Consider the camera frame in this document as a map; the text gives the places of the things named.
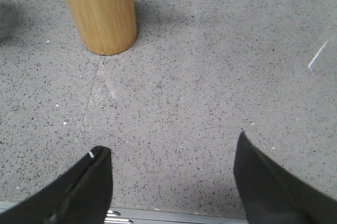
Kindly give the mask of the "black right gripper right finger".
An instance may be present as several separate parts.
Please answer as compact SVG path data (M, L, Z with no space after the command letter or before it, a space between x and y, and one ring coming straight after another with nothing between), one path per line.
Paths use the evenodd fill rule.
M286 171L243 131L234 177L248 223L336 223L336 200Z

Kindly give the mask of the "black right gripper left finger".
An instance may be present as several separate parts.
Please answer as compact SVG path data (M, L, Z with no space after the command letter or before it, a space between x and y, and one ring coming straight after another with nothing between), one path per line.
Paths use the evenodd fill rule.
M1 223L103 223L112 200L111 150L96 146L41 191L1 214Z

